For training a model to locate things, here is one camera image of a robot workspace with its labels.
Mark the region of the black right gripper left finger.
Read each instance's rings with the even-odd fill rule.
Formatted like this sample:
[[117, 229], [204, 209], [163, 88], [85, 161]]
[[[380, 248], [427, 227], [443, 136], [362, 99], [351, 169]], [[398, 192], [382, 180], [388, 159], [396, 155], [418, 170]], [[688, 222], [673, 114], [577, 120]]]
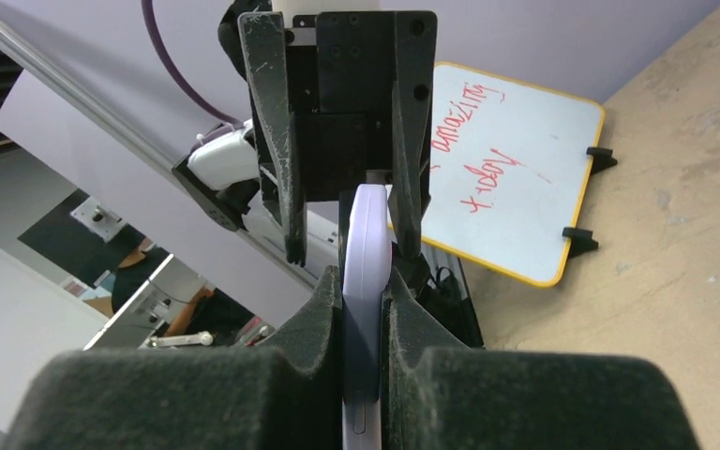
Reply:
[[33, 380], [6, 449], [338, 449], [340, 273], [253, 347], [91, 350]]

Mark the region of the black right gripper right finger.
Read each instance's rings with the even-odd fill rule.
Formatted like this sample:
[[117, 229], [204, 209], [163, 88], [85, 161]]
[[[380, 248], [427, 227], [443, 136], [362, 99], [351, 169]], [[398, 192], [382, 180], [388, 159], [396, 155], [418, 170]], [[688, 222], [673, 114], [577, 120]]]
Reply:
[[393, 273], [384, 293], [386, 449], [696, 449], [664, 372], [635, 357], [474, 349]]

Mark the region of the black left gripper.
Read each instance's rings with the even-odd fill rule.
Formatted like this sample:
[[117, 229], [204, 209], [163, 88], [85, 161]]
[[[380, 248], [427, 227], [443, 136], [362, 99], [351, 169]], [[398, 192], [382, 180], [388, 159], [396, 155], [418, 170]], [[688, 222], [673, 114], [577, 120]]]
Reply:
[[306, 262], [305, 203], [335, 201], [363, 183], [392, 182], [399, 251], [420, 254], [436, 26], [425, 10], [296, 15], [287, 73], [283, 14], [239, 17], [262, 201], [288, 263]]

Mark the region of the lavender phone case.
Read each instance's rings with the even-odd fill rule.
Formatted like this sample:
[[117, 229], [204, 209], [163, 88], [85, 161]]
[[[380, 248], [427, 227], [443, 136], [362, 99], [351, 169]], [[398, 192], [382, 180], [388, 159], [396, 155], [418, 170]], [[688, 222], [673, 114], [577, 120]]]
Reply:
[[391, 275], [387, 190], [363, 184], [350, 213], [342, 286], [342, 447], [380, 449], [382, 297]]

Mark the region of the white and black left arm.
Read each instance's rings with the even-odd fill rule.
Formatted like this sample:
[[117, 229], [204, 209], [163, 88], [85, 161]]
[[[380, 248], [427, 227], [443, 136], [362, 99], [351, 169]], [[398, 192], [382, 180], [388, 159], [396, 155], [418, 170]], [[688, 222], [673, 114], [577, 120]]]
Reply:
[[438, 17], [375, 1], [235, 1], [217, 28], [247, 83], [250, 116], [224, 120], [173, 167], [223, 228], [259, 196], [289, 263], [307, 258], [312, 202], [344, 201], [373, 176], [391, 187], [402, 257], [420, 255], [428, 208]]

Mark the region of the person in background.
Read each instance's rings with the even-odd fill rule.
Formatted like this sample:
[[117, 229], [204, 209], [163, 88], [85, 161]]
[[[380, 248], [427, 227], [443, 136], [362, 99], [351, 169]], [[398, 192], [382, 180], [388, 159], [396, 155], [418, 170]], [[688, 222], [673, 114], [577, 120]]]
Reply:
[[86, 350], [231, 346], [261, 320], [162, 247], [137, 246], [116, 266], [111, 318]]

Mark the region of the white board with yellow edge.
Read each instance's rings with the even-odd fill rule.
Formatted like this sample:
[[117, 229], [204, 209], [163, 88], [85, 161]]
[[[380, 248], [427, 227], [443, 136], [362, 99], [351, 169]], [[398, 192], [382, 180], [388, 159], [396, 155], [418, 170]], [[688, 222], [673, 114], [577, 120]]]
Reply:
[[476, 68], [434, 68], [423, 241], [534, 287], [563, 277], [606, 113]]

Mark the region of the small black clip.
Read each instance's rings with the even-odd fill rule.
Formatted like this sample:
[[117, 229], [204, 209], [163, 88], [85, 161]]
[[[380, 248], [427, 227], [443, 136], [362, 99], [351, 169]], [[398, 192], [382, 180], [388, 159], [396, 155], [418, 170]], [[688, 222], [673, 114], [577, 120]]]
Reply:
[[613, 156], [613, 150], [600, 146], [589, 146], [586, 155], [592, 158], [590, 176], [618, 165], [618, 159]]

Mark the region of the aluminium frame rail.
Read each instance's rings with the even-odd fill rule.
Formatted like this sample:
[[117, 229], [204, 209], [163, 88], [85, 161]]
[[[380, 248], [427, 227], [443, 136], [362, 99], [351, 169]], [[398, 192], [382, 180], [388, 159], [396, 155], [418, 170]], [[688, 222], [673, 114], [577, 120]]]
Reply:
[[128, 151], [151, 167], [154, 172], [160, 174], [195, 201], [202, 210], [207, 209], [207, 194], [198, 190], [200, 185], [198, 181], [178, 171], [177, 163], [160, 153], [153, 142], [1, 20], [0, 51], [13, 58], [19, 65], [51, 88], [55, 94], [123, 144]]

